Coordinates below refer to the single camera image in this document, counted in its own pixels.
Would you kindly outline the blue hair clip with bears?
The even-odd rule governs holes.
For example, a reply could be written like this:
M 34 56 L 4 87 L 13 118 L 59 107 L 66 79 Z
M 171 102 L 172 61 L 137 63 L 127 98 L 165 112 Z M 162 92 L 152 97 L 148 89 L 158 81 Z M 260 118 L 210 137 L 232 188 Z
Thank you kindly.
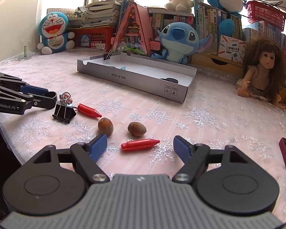
M 73 105 L 73 99 L 71 97 L 71 94 L 69 92 L 63 92 L 59 95 L 59 103 L 62 106 L 66 107 L 72 107 Z

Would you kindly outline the large black binder clip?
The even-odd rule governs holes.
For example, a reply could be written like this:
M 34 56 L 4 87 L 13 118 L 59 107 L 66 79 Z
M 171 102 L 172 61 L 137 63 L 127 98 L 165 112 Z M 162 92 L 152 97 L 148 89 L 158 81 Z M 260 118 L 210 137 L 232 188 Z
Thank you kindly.
M 72 107 L 62 106 L 59 101 L 56 104 L 55 111 L 52 117 L 64 123 L 70 123 L 70 121 L 76 116 L 76 112 Z

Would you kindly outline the brown hazelnut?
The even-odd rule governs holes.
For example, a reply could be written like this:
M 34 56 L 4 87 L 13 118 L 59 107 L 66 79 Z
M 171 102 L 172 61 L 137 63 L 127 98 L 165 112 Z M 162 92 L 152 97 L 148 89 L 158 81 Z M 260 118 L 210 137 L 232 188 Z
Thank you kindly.
M 136 137 L 141 137 L 143 136 L 146 132 L 147 132 L 147 129 L 146 127 L 140 123 L 140 122 L 131 122 L 129 125 L 128 125 L 128 131 L 130 134 L 132 134 L 133 136 L 136 136 Z
M 97 124 L 100 133 L 104 133 L 107 136 L 111 136 L 113 133 L 113 123 L 108 118 L 101 118 Z

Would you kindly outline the red crayon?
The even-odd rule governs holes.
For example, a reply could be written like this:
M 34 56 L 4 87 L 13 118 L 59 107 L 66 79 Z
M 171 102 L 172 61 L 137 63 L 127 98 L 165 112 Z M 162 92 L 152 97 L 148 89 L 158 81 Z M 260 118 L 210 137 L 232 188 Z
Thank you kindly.
M 145 150 L 153 148 L 158 143 L 160 143 L 158 139 L 138 139 L 122 143 L 121 149 L 124 151 Z
M 90 118 L 102 117 L 102 115 L 96 109 L 90 108 L 89 106 L 83 105 L 81 103 L 77 106 L 77 110 Z

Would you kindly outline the Doraemon plush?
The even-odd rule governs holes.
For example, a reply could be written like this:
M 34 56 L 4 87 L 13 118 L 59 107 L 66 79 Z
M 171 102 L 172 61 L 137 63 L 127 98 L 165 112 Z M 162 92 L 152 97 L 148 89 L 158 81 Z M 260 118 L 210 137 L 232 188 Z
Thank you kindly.
M 50 55 L 74 48 L 73 32 L 67 33 L 68 18 L 65 14 L 55 11 L 47 14 L 40 22 L 39 34 L 41 42 L 37 48 L 43 55 Z

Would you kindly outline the small black binder clip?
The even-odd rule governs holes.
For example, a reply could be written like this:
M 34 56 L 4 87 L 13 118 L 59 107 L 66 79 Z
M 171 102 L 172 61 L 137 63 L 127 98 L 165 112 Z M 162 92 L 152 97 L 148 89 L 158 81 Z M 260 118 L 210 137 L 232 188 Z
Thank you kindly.
M 110 50 L 108 53 L 103 54 L 103 60 L 108 60 L 111 58 L 112 50 Z

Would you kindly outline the red plastic crate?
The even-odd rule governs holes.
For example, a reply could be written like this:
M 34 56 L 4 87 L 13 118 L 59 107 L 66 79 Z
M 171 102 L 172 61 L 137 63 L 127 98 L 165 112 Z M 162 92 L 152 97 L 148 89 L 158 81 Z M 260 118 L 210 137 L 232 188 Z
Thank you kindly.
M 73 32 L 75 37 L 74 48 L 91 48 L 105 50 L 108 52 L 112 48 L 111 39 L 115 36 L 116 28 L 113 26 L 101 26 L 90 28 L 71 28 L 67 33 Z

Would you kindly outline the black round cap in tray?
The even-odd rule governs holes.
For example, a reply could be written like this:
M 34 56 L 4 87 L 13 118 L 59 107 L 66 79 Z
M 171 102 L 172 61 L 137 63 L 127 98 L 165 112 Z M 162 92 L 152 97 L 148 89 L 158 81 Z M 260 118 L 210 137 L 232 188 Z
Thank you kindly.
M 169 81 L 169 82 L 172 82 L 172 83 L 178 83 L 177 79 L 174 79 L 174 78 L 171 78 L 171 77 L 167 77 L 166 79 L 161 78 L 161 80 Z

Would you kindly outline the grey cardboard box tray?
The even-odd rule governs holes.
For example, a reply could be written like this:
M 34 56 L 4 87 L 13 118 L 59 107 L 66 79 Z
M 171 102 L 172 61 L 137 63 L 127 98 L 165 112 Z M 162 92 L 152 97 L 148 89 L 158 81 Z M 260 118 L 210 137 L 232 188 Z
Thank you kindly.
M 103 60 L 103 54 L 80 58 L 77 71 L 179 103 L 185 101 L 197 73 L 195 67 L 126 53 L 113 53 L 108 60 Z M 167 77 L 178 83 L 161 80 Z

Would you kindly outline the brown-haired doll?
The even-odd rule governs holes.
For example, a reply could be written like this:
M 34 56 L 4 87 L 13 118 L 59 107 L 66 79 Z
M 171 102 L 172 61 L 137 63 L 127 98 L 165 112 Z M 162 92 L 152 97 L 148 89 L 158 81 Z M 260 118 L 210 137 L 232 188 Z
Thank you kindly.
M 252 39 L 245 49 L 243 75 L 236 83 L 237 95 L 269 102 L 280 109 L 280 88 L 284 82 L 282 50 L 264 37 Z

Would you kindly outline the pink triangular dollhouse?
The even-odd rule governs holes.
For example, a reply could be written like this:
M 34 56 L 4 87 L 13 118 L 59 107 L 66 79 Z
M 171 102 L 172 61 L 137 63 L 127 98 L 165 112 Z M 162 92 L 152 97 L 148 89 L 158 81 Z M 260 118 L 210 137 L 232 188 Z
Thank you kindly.
M 112 38 L 112 52 L 151 56 L 161 48 L 155 41 L 149 13 L 146 7 L 130 3 L 124 13 L 115 37 Z

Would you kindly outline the white colourful pencil box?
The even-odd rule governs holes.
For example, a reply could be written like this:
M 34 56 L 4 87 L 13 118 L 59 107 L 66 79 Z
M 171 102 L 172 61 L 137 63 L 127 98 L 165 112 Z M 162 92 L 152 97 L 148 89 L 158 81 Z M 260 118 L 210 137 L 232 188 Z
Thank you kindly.
M 246 42 L 221 35 L 218 47 L 218 57 L 235 62 L 241 62 L 245 54 L 245 49 Z

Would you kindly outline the blue Stitch plush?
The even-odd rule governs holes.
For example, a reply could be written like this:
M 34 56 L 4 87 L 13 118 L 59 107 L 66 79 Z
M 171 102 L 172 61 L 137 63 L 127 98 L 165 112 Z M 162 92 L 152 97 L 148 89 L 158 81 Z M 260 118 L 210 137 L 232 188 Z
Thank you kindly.
M 173 22 L 157 33 L 163 50 L 161 54 L 153 53 L 151 57 L 184 65 L 188 56 L 204 52 L 213 41 L 211 34 L 200 39 L 196 30 L 184 22 Z

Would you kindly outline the row of upright books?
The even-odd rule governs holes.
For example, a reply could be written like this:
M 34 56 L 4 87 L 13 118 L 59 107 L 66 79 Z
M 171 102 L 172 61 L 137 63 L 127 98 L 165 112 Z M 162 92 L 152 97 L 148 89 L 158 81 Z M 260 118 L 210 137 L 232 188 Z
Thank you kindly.
M 279 46 L 283 53 L 283 62 L 286 63 L 286 35 L 280 29 L 259 21 L 250 23 L 247 27 L 242 25 L 241 18 L 228 14 L 226 11 L 212 7 L 208 4 L 194 0 L 194 12 L 190 15 L 178 15 L 174 11 L 163 8 L 149 8 L 149 19 L 154 35 L 158 35 L 168 24 L 184 22 L 194 27 L 200 39 L 213 35 L 211 46 L 206 50 L 209 54 L 218 55 L 221 35 L 249 42 L 256 37 L 264 37 Z

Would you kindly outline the red plastic basket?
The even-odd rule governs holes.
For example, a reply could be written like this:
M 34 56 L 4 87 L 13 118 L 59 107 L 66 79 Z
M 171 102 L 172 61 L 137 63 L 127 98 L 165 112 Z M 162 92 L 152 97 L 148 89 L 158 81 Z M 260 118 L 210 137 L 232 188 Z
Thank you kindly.
M 265 21 L 266 23 L 284 30 L 286 13 L 257 1 L 249 1 L 246 3 L 247 18 L 250 23 Z

